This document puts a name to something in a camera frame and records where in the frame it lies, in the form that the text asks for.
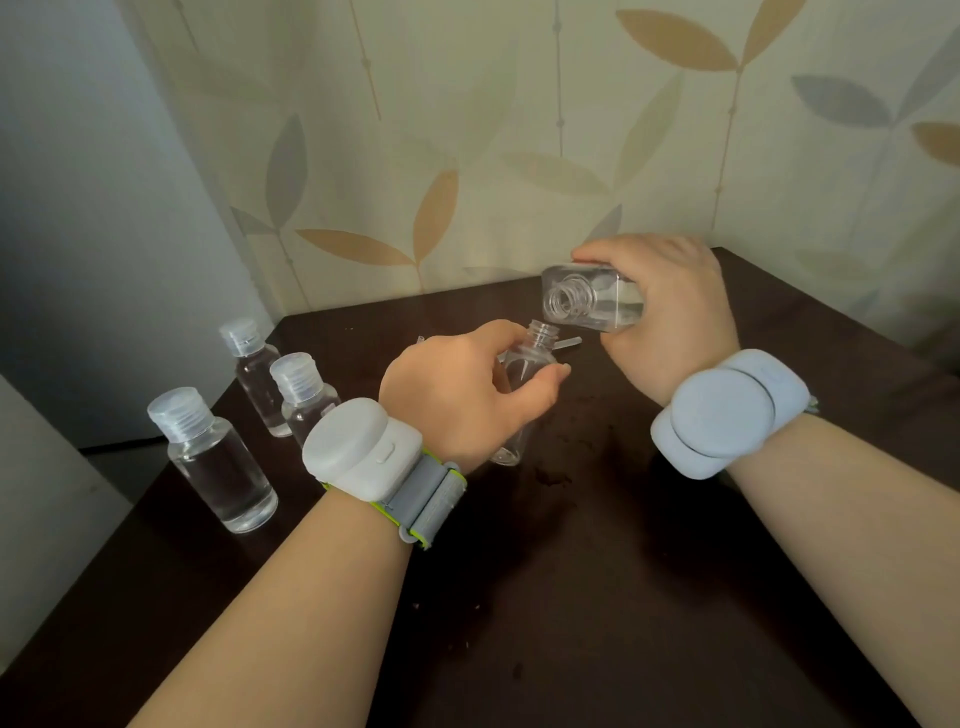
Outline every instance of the wrist device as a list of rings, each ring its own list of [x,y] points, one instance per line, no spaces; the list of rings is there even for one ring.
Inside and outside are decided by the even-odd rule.
[[[654,444],[681,474],[716,475],[800,415],[804,381],[759,349],[745,349],[689,377],[650,427]]]
[[[314,425],[303,465],[325,488],[367,501],[404,542],[424,548],[467,490],[456,463],[440,462],[423,449],[419,432],[366,398],[344,402]]]

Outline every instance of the skin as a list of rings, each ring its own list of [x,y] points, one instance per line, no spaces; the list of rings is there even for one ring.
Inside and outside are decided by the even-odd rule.
[[[640,286],[643,318],[602,342],[650,399],[666,405],[739,349],[720,267],[697,240],[619,236],[573,256]],[[569,374],[546,367],[508,392],[495,358],[523,333],[498,321],[410,347],[380,402],[468,472],[549,409]],[[960,724],[960,494],[806,415],[730,473],[917,719]],[[364,725],[409,555],[389,521],[331,489],[132,725]]]

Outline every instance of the wooden tabletop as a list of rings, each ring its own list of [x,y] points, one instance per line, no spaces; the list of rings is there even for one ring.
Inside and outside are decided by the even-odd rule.
[[[745,347],[790,365],[828,419],[960,486],[944,445],[960,442],[960,380],[718,254]],[[271,340],[310,352],[345,399],[376,397],[419,334],[539,315],[540,282],[523,279],[290,316]],[[655,405],[578,333],[523,463],[474,475],[415,554],[370,724],[915,725],[744,499],[656,455]],[[235,382],[214,410],[276,515],[232,536],[168,466],[0,678],[3,725],[125,725],[319,497]]]

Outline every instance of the bottle filled with liquid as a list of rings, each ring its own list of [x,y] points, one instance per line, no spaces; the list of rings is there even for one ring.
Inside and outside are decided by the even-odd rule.
[[[632,326],[643,313],[640,289],[611,265],[554,265],[540,280],[543,316],[554,324],[614,331]]]
[[[170,445],[167,456],[233,533],[263,525],[277,498],[240,435],[227,420],[214,417],[193,387],[160,395],[147,414]]]
[[[503,358],[503,369],[507,373],[507,381],[510,382],[512,392],[532,379],[543,367],[557,363],[552,350],[559,333],[560,330],[557,327],[540,321],[530,322],[526,338],[522,343],[511,347]],[[491,462],[497,465],[517,465],[523,457],[533,426],[534,423],[524,425],[493,454]]]
[[[237,319],[223,324],[220,335],[236,357],[237,381],[250,398],[253,409],[270,434],[287,437],[290,426],[280,411],[283,396],[270,376],[270,365],[280,358],[280,352],[263,340],[253,319]]]
[[[317,363],[306,352],[282,356],[270,366],[270,374],[283,396],[283,419],[302,448],[313,425],[340,404],[340,395],[324,383]]]

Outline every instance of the forearm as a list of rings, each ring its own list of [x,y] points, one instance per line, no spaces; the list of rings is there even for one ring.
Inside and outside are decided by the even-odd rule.
[[[960,722],[960,494],[803,415],[730,473],[924,726]]]
[[[331,490],[132,725],[362,726],[410,547]]]

